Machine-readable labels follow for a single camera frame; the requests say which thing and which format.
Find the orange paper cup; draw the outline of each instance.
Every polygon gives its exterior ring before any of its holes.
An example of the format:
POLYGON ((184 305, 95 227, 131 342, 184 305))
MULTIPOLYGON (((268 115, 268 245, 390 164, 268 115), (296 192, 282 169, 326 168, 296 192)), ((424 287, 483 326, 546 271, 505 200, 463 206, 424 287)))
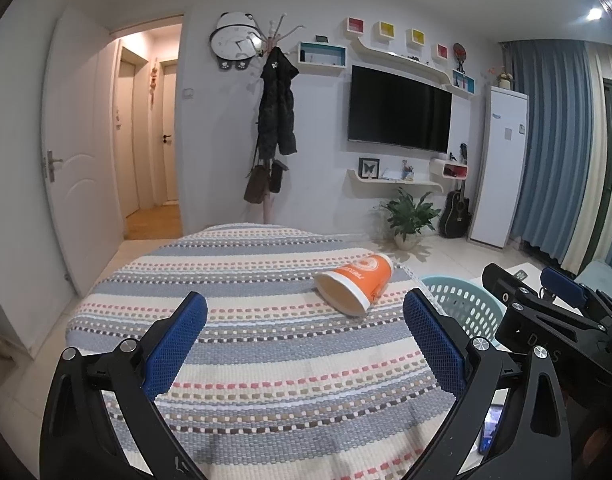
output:
POLYGON ((393 265, 385 254, 327 270, 315 276, 317 290, 337 310, 348 316, 363 316, 381 295, 392 276, 393 265))

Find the wooden floor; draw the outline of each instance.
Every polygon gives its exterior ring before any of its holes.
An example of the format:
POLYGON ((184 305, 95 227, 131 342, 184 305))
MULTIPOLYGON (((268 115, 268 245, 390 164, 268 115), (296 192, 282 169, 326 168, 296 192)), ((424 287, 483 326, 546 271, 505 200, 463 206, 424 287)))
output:
POLYGON ((153 209, 138 209, 128 218, 126 240, 161 240, 182 235, 179 205, 161 205, 153 209))

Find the doorway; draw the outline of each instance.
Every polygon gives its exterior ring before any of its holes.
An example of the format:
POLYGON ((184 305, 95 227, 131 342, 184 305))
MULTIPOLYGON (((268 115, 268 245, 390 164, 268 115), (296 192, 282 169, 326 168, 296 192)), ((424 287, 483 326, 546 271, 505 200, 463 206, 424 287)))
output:
POLYGON ((181 25, 120 39, 113 139, 125 240, 182 235, 175 163, 175 86, 181 25))

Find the white standing air conditioner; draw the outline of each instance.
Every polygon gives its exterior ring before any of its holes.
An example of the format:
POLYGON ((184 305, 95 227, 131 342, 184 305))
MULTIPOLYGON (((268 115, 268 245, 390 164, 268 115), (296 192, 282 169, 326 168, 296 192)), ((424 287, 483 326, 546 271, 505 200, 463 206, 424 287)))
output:
POLYGON ((481 177, 468 238, 503 248, 508 241, 523 178, 528 96, 490 87, 481 177))

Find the television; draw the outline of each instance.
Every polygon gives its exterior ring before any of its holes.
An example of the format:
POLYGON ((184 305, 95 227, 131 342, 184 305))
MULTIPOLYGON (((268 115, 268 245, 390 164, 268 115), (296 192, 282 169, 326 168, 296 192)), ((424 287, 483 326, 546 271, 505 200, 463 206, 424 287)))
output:
POLYGON ((452 94, 406 77, 353 66, 348 140, 448 151, 452 94))

